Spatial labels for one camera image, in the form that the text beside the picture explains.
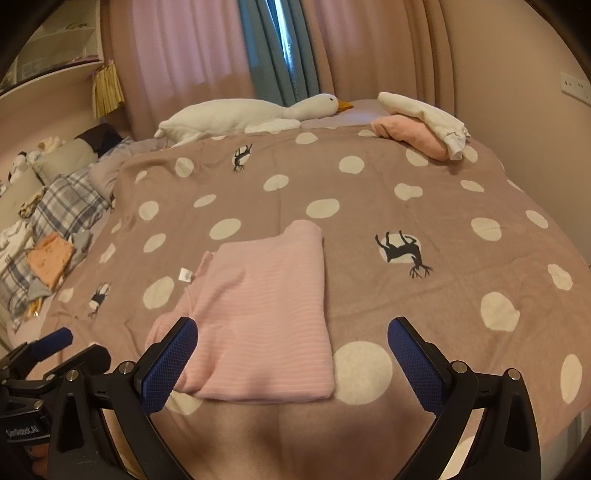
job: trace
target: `white cabinet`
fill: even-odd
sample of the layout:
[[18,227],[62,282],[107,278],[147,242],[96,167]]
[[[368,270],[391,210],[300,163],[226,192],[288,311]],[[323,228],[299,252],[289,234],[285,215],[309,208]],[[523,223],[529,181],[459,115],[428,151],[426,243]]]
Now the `white cabinet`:
[[102,63],[100,1],[66,0],[29,38],[0,82],[0,115],[84,81]]

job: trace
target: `folded pink sweater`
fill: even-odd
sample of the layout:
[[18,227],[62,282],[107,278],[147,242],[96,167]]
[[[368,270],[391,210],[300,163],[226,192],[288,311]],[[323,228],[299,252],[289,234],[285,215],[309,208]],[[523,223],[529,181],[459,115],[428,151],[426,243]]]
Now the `folded pink sweater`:
[[146,347],[181,316],[195,320],[199,340],[175,390],[261,403],[332,394],[322,232],[314,223],[297,220],[279,236],[205,253],[174,310],[154,323]]

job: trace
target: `dark pillow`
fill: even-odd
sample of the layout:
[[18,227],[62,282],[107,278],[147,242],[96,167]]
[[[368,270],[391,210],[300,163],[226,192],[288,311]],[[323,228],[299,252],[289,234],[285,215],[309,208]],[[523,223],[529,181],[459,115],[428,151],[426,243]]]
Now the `dark pillow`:
[[83,134],[78,135],[76,138],[81,138],[88,143],[99,157],[102,157],[123,140],[111,124],[97,125],[88,129]]

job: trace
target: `blue gripper pad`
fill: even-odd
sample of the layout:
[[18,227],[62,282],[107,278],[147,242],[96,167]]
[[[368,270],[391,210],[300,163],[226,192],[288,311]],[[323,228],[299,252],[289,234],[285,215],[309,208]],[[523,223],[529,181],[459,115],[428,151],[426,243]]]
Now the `blue gripper pad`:
[[408,383],[426,411],[441,415],[445,406],[445,383],[418,343],[397,319],[388,325],[388,345]]
[[30,344],[33,360],[41,362],[72,344],[72,332],[62,327],[49,335]]
[[185,322],[160,353],[142,382],[141,402],[147,415],[164,408],[174,385],[197,346],[197,324],[192,319],[187,320],[189,321]]

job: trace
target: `clothing tag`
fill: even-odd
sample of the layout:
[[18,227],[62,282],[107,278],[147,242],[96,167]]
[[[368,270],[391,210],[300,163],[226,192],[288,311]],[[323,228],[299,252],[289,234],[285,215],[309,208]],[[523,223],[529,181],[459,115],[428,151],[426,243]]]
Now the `clothing tag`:
[[193,272],[187,270],[186,268],[181,268],[181,273],[178,275],[178,279],[180,281],[191,283],[193,281]]

